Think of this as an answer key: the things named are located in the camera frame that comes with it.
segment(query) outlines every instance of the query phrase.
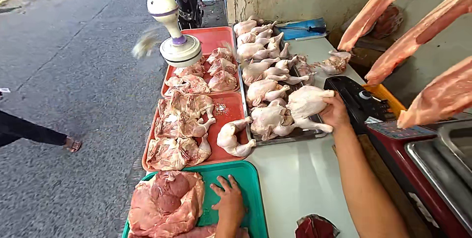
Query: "person's hand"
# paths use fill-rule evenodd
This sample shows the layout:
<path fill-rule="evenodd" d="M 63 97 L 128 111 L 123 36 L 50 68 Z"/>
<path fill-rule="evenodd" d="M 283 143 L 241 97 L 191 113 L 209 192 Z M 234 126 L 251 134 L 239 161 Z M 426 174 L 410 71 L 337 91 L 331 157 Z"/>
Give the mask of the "person's hand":
<path fill-rule="evenodd" d="M 323 98 L 323 102 L 328 104 L 328 106 L 320 113 L 325 124 L 333 126 L 334 129 L 339 126 L 350 125 L 346 106 L 337 91 L 334 97 Z"/>
<path fill-rule="evenodd" d="M 220 218 L 218 226 L 221 226 L 223 229 L 237 230 L 241 225 L 245 213 L 243 196 L 233 175 L 229 175 L 228 179 L 231 186 L 222 176 L 217 177 L 217 180 L 224 190 L 216 184 L 210 185 L 210 188 L 221 198 L 220 201 L 212 205 L 211 208 L 218 210 L 218 217 Z"/>

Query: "chicken leg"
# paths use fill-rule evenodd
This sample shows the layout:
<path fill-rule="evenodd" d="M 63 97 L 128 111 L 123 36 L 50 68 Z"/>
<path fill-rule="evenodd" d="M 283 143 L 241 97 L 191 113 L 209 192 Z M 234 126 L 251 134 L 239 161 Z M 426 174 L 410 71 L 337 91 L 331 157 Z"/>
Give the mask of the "chicken leg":
<path fill-rule="evenodd" d="M 233 156 L 247 156 L 251 152 L 251 148 L 256 145 L 256 140 L 251 139 L 248 143 L 242 145 L 238 143 L 235 133 L 242 131 L 251 122 L 251 117 L 248 116 L 242 120 L 226 123 L 218 133 L 216 144 Z"/>

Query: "orange tray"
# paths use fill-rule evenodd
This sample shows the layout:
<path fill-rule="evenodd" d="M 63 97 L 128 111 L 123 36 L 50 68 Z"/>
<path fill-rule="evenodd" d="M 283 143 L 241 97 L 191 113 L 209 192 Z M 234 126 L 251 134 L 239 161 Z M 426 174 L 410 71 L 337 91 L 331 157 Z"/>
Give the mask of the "orange tray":
<path fill-rule="evenodd" d="M 204 54 L 204 57 L 205 57 L 205 60 L 208 59 L 210 54 Z M 233 64 L 235 64 L 236 66 L 238 66 L 239 64 L 237 63 L 236 60 L 233 60 Z M 206 81 L 206 83 L 209 83 L 210 79 L 213 78 L 212 76 L 209 75 L 209 73 L 207 73 L 206 71 L 208 71 L 209 67 L 211 65 L 208 63 L 208 62 L 204 62 L 204 67 L 205 67 L 205 74 L 204 74 L 204 80 Z M 169 78 L 173 77 L 173 76 L 177 76 L 174 71 L 175 71 L 176 67 L 174 66 L 167 66 L 167 71 L 166 71 L 166 77 L 164 78 L 164 81 L 165 80 L 168 80 Z M 219 91 L 219 92 L 210 92 L 206 95 L 213 95 L 213 94 L 216 94 L 216 93 L 229 93 L 229 92 L 235 92 L 236 90 L 239 90 L 239 75 L 238 75 L 238 72 L 236 70 L 236 73 L 233 74 L 233 76 L 236 78 L 236 88 L 234 90 L 226 90 L 226 91 Z M 169 86 L 166 85 L 165 83 L 162 83 L 162 89 L 161 89 L 161 95 L 165 98 L 170 98 L 170 96 L 165 96 L 164 94 L 166 93 L 166 91 L 169 89 Z"/>
<path fill-rule="evenodd" d="M 211 155 L 204 160 L 199 165 L 205 164 L 213 164 L 213 163 L 225 163 L 230 161 L 239 161 L 243 160 L 245 157 L 237 157 L 227 153 L 223 148 L 220 148 L 216 144 L 216 138 L 218 137 L 218 133 L 221 130 L 221 127 L 228 122 L 244 119 L 244 111 L 243 111 L 243 102 L 241 100 L 241 94 L 239 92 L 228 92 L 228 93 L 217 93 L 210 96 L 213 99 L 213 103 L 215 105 L 215 109 L 213 110 L 213 115 L 216 119 L 216 122 L 211 125 L 208 129 L 208 143 L 211 146 Z M 149 141 L 151 139 L 155 139 L 154 137 L 154 129 L 156 126 L 156 119 L 159 117 L 159 111 L 156 108 L 156 113 L 154 115 L 154 120 L 152 121 L 152 125 L 150 127 L 149 137 L 146 143 L 145 152 L 143 154 L 142 165 L 143 168 L 148 172 L 154 172 L 156 170 L 147 169 L 146 168 L 146 159 L 147 159 L 147 151 L 149 147 Z M 205 122 L 208 120 L 207 115 L 203 116 Z M 245 130 L 236 134 L 238 142 L 240 144 L 246 144 L 249 142 L 247 138 L 247 134 Z M 199 145 L 202 141 L 201 138 L 194 138 Z"/>

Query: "street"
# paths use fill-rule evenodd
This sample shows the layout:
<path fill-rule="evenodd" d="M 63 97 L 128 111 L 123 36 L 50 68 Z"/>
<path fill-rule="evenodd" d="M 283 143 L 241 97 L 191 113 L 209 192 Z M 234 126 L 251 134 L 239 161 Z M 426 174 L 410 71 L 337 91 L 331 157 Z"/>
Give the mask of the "street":
<path fill-rule="evenodd" d="M 156 51 L 136 60 L 131 49 L 150 26 L 168 32 L 146 0 L 9 3 L 22 7 L 0 14 L 0 88 L 11 90 L 0 109 L 83 146 L 0 148 L 0 236 L 116 238 L 167 69 Z"/>

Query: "meat scraps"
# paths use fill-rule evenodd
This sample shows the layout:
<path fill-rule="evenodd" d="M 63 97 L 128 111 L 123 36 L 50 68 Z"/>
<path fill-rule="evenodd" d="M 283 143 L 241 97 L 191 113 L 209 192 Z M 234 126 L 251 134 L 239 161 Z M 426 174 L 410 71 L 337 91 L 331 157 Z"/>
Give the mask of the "meat scraps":
<path fill-rule="evenodd" d="M 472 107 L 472 56 L 437 76 L 398 118 L 399 128 L 431 124 Z"/>
<path fill-rule="evenodd" d="M 369 0 L 344 32 L 339 42 L 338 49 L 349 52 L 354 47 L 359 37 L 370 30 L 375 21 L 393 1 L 395 0 Z"/>
<path fill-rule="evenodd" d="M 128 238 L 170 238 L 190 231 L 202 216 L 204 182 L 195 172 L 162 171 L 141 181 L 131 198 Z"/>
<path fill-rule="evenodd" d="M 374 63 L 365 76 L 367 84 L 380 84 L 404 59 L 444 30 L 459 16 L 472 11 L 472 0 L 444 0 L 415 27 L 407 31 Z"/>

